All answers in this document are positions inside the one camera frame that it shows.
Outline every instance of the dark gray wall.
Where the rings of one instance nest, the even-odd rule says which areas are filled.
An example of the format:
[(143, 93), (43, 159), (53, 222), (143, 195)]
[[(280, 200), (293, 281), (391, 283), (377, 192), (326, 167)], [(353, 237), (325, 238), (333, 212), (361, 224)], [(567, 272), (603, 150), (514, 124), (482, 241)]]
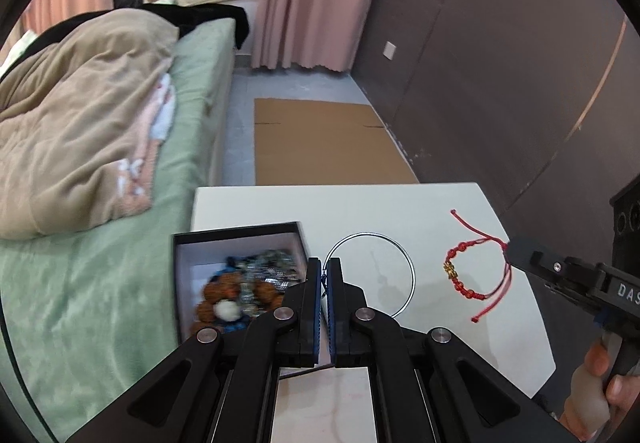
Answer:
[[(510, 236), (610, 262), (609, 198), (640, 172), (640, 39), (615, 0), (373, 0), (353, 78), (421, 182), (475, 181)], [(382, 55), (387, 41), (398, 48)], [(532, 283), (561, 410), (596, 337), (587, 315)]]

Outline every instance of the wall outlet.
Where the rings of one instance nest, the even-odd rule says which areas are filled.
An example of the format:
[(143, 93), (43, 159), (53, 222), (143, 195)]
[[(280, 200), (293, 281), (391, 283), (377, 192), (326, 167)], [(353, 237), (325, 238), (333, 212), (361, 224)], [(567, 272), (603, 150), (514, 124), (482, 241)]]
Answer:
[(396, 46), (394, 46), (390, 42), (387, 42), (385, 45), (385, 49), (382, 52), (382, 55), (387, 57), (389, 60), (393, 60), (395, 54), (396, 54)]

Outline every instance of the silver hoop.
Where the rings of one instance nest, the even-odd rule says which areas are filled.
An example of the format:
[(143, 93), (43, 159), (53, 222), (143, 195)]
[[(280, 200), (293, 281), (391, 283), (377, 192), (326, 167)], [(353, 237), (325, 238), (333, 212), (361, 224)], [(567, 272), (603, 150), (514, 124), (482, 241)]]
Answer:
[(411, 299), (414, 298), (415, 268), (414, 268), (414, 263), (412, 262), (411, 257), (409, 257), (409, 254), (406, 252), (406, 250), (402, 248), (402, 246), (398, 242), (391, 239), (391, 237), (387, 237), (382, 233), (375, 233), (375, 232), (359, 232), (359, 233), (352, 233), (351, 235), (347, 235), (347, 237), (338, 241), (335, 244), (334, 248), (332, 248), (331, 251), (329, 251), (329, 254), (324, 260), (324, 265), (322, 266), (322, 273), (326, 274), (326, 265), (329, 263), (329, 259), (331, 259), (331, 256), (334, 254), (334, 251), (338, 249), (338, 247), (346, 243), (347, 241), (351, 241), (356, 237), (378, 237), (379, 239), (384, 239), (385, 241), (387, 241), (388, 243), (391, 243), (397, 249), (399, 249), (402, 252), (402, 255), (404, 255), (406, 262), (409, 264), (409, 269), (411, 270), (411, 292), (409, 293), (409, 297), (406, 299), (402, 307), (398, 311), (396, 311), (393, 315), (391, 315), (391, 318), (396, 318), (399, 314), (401, 314), (406, 309), (407, 306), (409, 306)]

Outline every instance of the beaded bracelet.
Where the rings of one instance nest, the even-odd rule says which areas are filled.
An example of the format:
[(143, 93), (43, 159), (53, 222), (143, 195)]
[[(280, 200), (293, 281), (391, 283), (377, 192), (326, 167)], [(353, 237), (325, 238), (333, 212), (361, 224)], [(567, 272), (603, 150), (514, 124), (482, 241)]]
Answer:
[[(500, 301), (504, 298), (506, 293), (509, 291), (509, 288), (511, 287), (513, 270), (511, 268), (511, 264), (509, 264), (509, 261), (507, 261), (507, 258), (506, 258), (507, 243), (505, 243), (501, 239), (498, 239), (498, 237), (494, 237), (492, 235), (489, 235), (488, 233), (481, 232), (481, 230), (475, 229), (474, 227), (469, 225), (469, 223), (467, 223), (464, 219), (462, 219), (455, 210), (452, 210), (451, 214), (460, 223), (462, 223), (462, 225), (464, 225), (468, 230), (471, 230), (472, 232), (482, 235), (482, 237), (480, 237), (479, 239), (473, 239), (472, 241), (462, 241), (461, 243), (458, 244), (458, 246), (454, 246), (447, 252), (447, 257), (444, 260), (443, 267), (444, 267), (444, 271), (447, 273), (447, 276), (449, 277), (449, 280), (453, 283), (454, 288), (456, 289), (457, 292), (460, 293), (460, 295), (468, 299), (476, 299), (476, 300), (487, 300), (495, 296), (498, 292), (500, 292), (496, 300), (492, 304), (490, 304), (487, 308), (479, 312), (478, 315), (471, 318), (471, 322), (477, 323), (484, 315), (489, 313), (493, 308), (495, 308), (500, 303)], [(500, 248), (502, 249), (502, 255), (504, 257), (504, 271), (502, 274), (502, 280), (500, 281), (500, 284), (498, 284), (498, 286), (492, 292), (487, 294), (482, 294), (482, 293), (477, 293), (472, 289), (466, 289), (464, 283), (458, 278), (458, 273), (456, 272), (455, 266), (453, 265), (451, 260), (455, 258), (455, 256), (461, 253), (462, 251), (466, 251), (467, 248), (470, 248), (471, 246), (482, 245), (482, 243), (486, 243), (487, 241), (493, 241), (494, 243), (497, 243), (498, 245), (500, 245)]]

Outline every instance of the storage box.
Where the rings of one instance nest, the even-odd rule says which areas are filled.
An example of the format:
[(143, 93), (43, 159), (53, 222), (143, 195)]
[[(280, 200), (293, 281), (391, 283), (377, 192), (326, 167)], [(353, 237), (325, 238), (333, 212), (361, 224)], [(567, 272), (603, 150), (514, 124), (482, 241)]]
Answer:
[(174, 235), (175, 323), (178, 340), (191, 336), (195, 310), (204, 301), (202, 289), (223, 271), (228, 257), (251, 257), (284, 249), (293, 258), (301, 280), (306, 276), (307, 254), (298, 223), (280, 223)]

